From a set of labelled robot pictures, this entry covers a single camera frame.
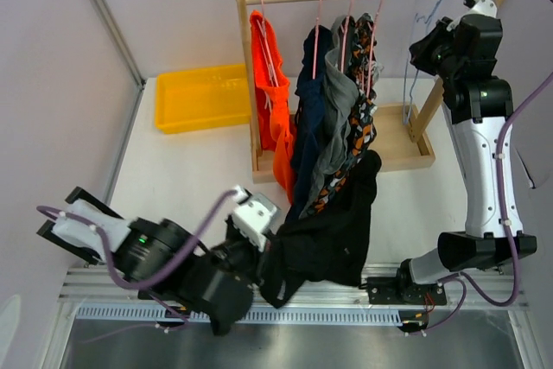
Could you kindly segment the orange camouflage shorts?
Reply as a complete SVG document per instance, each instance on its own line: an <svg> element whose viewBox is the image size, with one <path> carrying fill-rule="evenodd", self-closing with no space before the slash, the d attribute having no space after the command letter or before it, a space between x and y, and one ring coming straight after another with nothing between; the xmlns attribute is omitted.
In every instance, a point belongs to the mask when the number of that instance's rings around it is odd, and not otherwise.
<svg viewBox="0 0 553 369"><path fill-rule="evenodd" d="M377 130L373 122L373 116L377 110L377 106L374 104L376 93L373 90L373 85L374 80L378 77L379 73L378 63L376 61L373 64L373 79L370 98L367 98L365 95L368 79L368 62L373 18L370 14L364 13L359 18L353 19L355 24L351 46L351 58L349 59L349 63L346 65L344 73L357 84L361 94L361 100L352 108L349 118L351 133L348 137L348 148L352 151L355 164L346 172L345 182L343 183L343 186L340 187L340 190L344 187L352 169L358 165L362 158L366 155L371 143L377 135ZM336 192L332 199L337 196L340 190Z"/></svg>

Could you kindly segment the pink hanger of camouflage shorts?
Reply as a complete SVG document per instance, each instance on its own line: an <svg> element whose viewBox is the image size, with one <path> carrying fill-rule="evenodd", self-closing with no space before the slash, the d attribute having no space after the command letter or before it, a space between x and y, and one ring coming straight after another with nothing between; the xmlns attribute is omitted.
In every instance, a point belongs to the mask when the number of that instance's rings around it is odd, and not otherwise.
<svg viewBox="0 0 553 369"><path fill-rule="evenodd" d="M378 22L379 22L379 16L381 13L381 9L383 6L384 0L379 0L378 8L376 11L376 14L373 18L373 25L372 25L372 37L371 37L371 43L370 43L370 53L369 53L369 62L368 62L368 79L367 79L367 86L365 95L367 98L370 98L371 89L372 89L372 79L373 79L373 67L374 67L374 49L376 46L376 33L378 30Z"/></svg>

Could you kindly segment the black shorts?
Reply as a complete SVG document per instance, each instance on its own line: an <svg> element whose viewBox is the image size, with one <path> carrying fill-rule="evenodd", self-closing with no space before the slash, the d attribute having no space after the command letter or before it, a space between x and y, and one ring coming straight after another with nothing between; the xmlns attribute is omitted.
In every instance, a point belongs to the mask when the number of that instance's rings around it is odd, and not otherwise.
<svg viewBox="0 0 553 369"><path fill-rule="evenodd" d="M378 153L368 151L328 207L281 225L270 237L259 288L268 304L281 308L306 281L361 284L381 164Z"/></svg>

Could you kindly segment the pink hanger of grey shorts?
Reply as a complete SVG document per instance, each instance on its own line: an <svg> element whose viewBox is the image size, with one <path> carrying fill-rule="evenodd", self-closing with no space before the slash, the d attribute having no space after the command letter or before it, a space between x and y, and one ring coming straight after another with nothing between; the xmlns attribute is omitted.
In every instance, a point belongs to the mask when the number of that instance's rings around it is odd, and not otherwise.
<svg viewBox="0 0 553 369"><path fill-rule="evenodd" d="M346 13L346 18L343 21L343 25L342 25L343 36L342 36L342 45L340 48L341 55L340 55L340 65L339 65L339 69L342 73L345 72L346 41L347 41L347 34L349 29L349 21L350 21L350 18L352 17L353 5L354 5L354 0L350 0L348 4L348 10Z"/></svg>

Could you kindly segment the grey shorts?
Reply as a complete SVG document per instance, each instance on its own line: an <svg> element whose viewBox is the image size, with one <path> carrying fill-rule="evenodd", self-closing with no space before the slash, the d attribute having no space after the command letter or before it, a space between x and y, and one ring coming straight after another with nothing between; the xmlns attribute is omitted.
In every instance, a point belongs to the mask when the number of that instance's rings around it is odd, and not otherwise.
<svg viewBox="0 0 553 369"><path fill-rule="evenodd" d="M326 145L322 149L312 174L308 202L302 211L303 217L322 211L345 182L346 172L355 164L348 148L351 133L349 122L352 108L361 100L357 84L339 69L340 48L343 36L343 21L336 18L332 27L333 47L324 58L326 72L323 80L325 115L322 122ZM355 21L351 17L346 41L345 68L351 58L351 46Z"/></svg>

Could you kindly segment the navy blue shorts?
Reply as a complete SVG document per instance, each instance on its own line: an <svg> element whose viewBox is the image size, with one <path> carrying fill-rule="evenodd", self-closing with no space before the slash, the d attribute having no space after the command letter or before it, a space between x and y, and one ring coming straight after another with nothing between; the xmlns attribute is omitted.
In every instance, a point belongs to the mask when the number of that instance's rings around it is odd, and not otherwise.
<svg viewBox="0 0 553 369"><path fill-rule="evenodd" d="M324 58L333 47L332 32L320 26L316 78L312 80L314 41L315 30L312 29L303 43L302 70L296 82L299 104L294 118L296 142L290 161L290 167L296 173L296 183L293 187L293 201L285 219L287 222L298 219L306 206L313 169L325 146L325 138L321 132L325 115L322 84L326 72Z"/></svg>

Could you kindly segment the pink hanger of orange shorts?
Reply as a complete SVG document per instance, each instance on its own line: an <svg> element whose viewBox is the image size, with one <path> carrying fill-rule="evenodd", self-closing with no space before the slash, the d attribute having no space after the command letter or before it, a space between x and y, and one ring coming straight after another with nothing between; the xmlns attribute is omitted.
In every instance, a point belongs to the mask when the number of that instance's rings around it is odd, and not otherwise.
<svg viewBox="0 0 553 369"><path fill-rule="evenodd" d="M272 55L271 55L271 52L270 52L270 45L268 43L268 38L267 38L266 19L265 19L265 15L264 15L264 0L260 0L260 5L261 5L262 19L261 19L261 22L258 24L258 26L261 30L261 35L262 35L262 39L263 39L264 58L265 58L266 65L268 67L270 82L274 87L278 87L279 83L278 83L278 78L277 78L277 75L276 75L276 69L275 69L275 66L274 66L274 62L272 60Z"/></svg>

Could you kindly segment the pink hanger of navy shorts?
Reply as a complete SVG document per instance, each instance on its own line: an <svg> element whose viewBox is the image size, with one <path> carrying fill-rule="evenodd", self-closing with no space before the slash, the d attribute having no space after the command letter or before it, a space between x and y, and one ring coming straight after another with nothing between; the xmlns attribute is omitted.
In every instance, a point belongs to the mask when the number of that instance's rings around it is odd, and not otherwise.
<svg viewBox="0 0 553 369"><path fill-rule="evenodd" d="M319 43L319 33L320 33L320 20L321 20L321 5L322 0L318 0L317 4L317 15L315 18L315 41L314 41L314 56L312 64L312 80L316 78L316 68L317 68L317 54L318 54L318 43Z"/></svg>

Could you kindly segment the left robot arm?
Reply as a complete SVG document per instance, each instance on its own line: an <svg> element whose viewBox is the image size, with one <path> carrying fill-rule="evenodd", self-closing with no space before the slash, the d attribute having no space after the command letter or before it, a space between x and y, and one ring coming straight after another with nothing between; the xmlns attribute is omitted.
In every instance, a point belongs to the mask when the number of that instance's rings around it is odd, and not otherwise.
<svg viewBox="0 0 553 369"><path fill-rule="evenodd" d="M266 196L240 186L214 202L196 232L170 219L125 219L82 188L66 203L63 209L36 208L49 220L45 239L105 264L122 289L206 315L216 335L227 334L249 312L280 213Z"/></svg>

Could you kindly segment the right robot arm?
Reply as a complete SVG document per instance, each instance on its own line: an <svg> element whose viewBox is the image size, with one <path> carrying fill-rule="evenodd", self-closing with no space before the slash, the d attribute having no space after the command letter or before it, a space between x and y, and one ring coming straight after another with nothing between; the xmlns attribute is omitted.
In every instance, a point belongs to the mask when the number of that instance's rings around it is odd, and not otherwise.
<svg viewBox="0 0 553 369"><path fill-rule="evenodd" d="M369 277L363 284L374 305L422 305L425 296L445 303L443 284L468 270L489 270L534 254L537 239L524 232L512 183L510 156L512 89L493 75L502 40L497 17L466 14L442 18L410 46L410 63L442 80L449 130L467 191L461 232L443 232L435 249L404 260L394 277Z"/></svg>

